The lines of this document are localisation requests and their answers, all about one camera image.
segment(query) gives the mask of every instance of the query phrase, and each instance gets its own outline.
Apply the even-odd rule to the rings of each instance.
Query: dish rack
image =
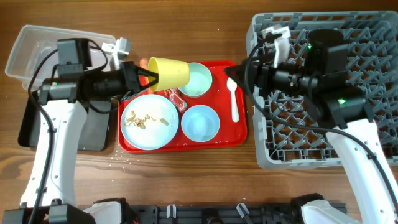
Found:
[[[261,39],[261,30],[274,24],[289,26],[291,47],[288,63],[304,65],[308,33],[315,29],[336,29],[349,42],[346,68],[350,82],[366,92],[379,128],[382,148],[390,165],[398,164],[398,14],[394,11],[297,12],[256,14],[246,34],[246,50]],[[255,55],[275,49],[260,47]],[[290,123],[318,126],[300,110],[303,97],[289,98],[274,91],[266,99],[258,96],[265,110]],[[304,169],[340,166],[325,136],[313,131],[290,128],[265,119],[254,110],[257,163],[263,169]]]

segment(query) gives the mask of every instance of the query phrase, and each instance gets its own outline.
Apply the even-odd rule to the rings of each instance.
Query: plate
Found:
[[[125,126],[126,117],[130,117],[134,110],[137,118],[144,119],[148,114],[154,118],[147,120],[145,129],[135,127],[133,124]],[[165,119],[169,125],[160,122]],[[121,132],[126,141],[132,146],[142,150],[154,150],[165,146],[177,133],[179,125],[178,112],[167,98],[156,94],[143,95],[132,100],[124,109],[120,120]]]

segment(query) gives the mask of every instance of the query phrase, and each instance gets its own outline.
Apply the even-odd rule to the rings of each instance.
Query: wood grain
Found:
[[[165,57],[185,61],[246,56],[245,35],[260,12],[398,10],[397,1],[0,1],[0,67],[25,24],[85,30],[131,40],[131,60]],[[30,176],[34,151],[17,144],[27,93],[19,80],[0,75],[0,218],[17,208]],[[130,204],[203,205],[288,202],[318,192],[346,202],[359,217],[341,167],[262,170],[256,163],[252,104],[248,138],[238,147],[157,154],[127,154],[118,146],[116,123],[103,152],[79,153],[75,190],[79,206],[126,197]]]

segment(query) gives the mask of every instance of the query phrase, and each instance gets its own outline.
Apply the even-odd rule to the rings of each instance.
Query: yellow cup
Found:
[[[148,70],[159,74],[159,82],[151,87],[153,91],[185,86],[191,77],[188,64],[178,60],[151,57]]]

